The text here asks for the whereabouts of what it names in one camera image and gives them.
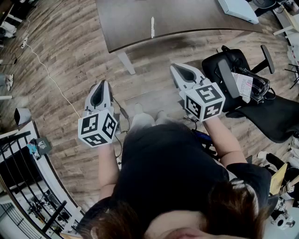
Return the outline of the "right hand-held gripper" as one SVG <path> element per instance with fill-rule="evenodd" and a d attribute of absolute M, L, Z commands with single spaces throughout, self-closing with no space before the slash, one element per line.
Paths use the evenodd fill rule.
<path fill-rule="evenodd" d="M 205 78 L 199 69 L 184 63 L 172 63 L 170 73 L 176 88 L 182 90 L 179 95 L 187 112 L 200 122 L 221 115 L 226 98 L 216 83 Z"/>

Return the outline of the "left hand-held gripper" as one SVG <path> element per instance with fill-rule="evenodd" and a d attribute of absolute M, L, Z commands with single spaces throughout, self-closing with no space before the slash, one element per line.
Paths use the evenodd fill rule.
<path fill-rule="evenodd" d="M 110 144 L 121 133 L 119 116 L 112 107 L 113 101 L 113 92 L 107 80 L 90 88 L 85 100 L 86 109 L 78 120 L 78 138 L 91 148 Z M 99 105 L 104 109 L 90 109 Z"/>

